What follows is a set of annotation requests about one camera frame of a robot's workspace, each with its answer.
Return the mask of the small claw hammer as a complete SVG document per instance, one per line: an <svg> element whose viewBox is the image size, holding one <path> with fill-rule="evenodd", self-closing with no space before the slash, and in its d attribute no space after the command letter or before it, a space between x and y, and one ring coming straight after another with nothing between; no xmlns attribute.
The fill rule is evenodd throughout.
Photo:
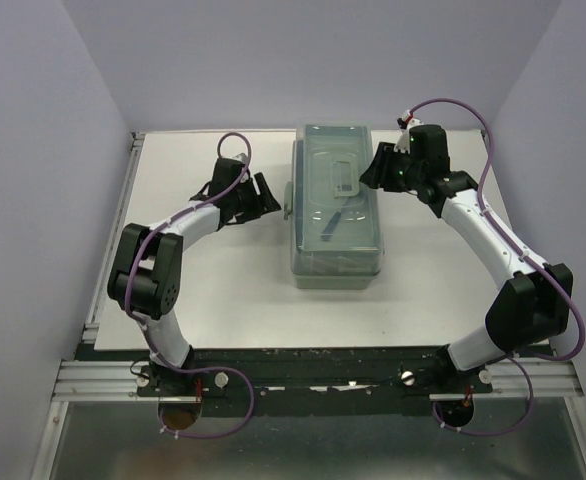
<svg viewBox="0 0 586 480"><path fill-rule="evenodd" d="M324 228L324 230L322 231L322 234L321 234L321 239L324 242L328 242L331 240L331 237L333 236L335 230L337 229L337 226L342 219L342 216L348 206L348 203L349 203L349 199L346 199L343 202L343 204L336 210L336 212L333 214L331 219L328 221L326 227Z"/></svg>

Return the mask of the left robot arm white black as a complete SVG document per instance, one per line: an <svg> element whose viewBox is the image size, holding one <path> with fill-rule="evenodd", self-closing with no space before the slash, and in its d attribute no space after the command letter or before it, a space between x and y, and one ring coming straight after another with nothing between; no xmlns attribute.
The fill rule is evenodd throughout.
<svg viewBox="0 0 586 480"><path fill-rule="evenodd" d="M181 211L153 225L127 224L120 235L107 281L107 295L139 327L149 348L149 369L134 375L160 382L174 395L187 393L195 376L224 373L247 376L232 367L193 364L194 348L182 333L174 306L179 297L183 253L224 227L242 225L277 212L261 173L250 172L251 156L217 155L211 180L189 199Z"/></svg>

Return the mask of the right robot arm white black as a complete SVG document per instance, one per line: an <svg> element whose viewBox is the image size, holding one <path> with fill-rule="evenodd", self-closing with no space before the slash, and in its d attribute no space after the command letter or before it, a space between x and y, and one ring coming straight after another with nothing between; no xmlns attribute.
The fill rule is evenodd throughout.
<svg viewBox="0 0 586 480"><path fill-rule="evenodd" d="M440 389L456 391L467 383L470 370L566 330L572 272L527 249L493 214L478 183L467 172L451 169L441 126L415 126L397 143L379 143L360 181L372 189L416 193L464 239L496 284L498 294L483 325L443 348L432 370Z"/></svg>

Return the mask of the grey translucent tool box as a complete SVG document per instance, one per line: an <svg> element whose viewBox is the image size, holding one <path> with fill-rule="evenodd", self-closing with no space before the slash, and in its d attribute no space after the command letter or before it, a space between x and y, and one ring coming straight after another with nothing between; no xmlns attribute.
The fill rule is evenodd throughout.
<svg viewBox="0 0 586 480"><path fill-rule="evenodd" d="M372 157L366 126L307 123L297 128L284 204L297 288L362 290L380 273L384 244L377 195L359 181ZM322 231L346 199L337 229L324 242Z"/></svg>

